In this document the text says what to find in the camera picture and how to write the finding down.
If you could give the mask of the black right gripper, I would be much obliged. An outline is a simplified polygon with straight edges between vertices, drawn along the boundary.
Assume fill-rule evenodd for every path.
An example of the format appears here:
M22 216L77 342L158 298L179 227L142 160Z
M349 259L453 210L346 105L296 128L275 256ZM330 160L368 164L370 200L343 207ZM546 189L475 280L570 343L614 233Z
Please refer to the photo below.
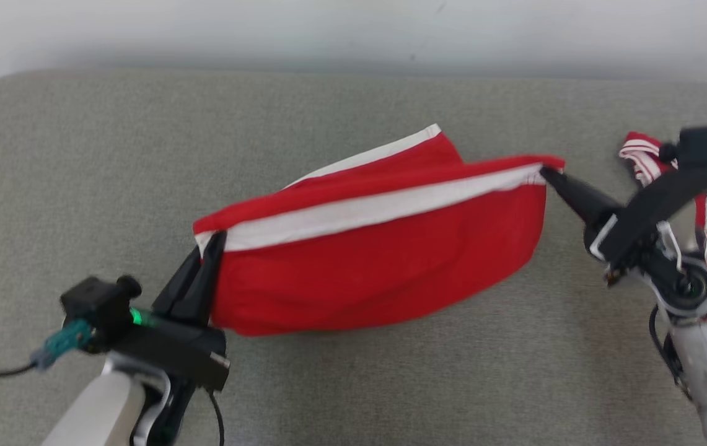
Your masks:
M544 166L540 174L588 227L607 223L587 247L591 255L609 266L626 266L645 250L666 221L698 195L707 192L707 167L668 170L637 192L621 208L620 203L585 181Z

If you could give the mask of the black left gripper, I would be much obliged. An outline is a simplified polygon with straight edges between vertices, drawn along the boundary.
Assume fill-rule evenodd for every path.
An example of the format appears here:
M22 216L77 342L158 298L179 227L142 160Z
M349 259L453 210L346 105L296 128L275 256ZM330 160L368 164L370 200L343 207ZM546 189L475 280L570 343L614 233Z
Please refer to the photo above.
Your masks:
M127 355L197 387L222 391L229 377L227 338L211 319L227 234L215 232L203 251L194 247L152 303L152 312L132 310L133 324L112 343ZM153 312L171 312L173 321Z

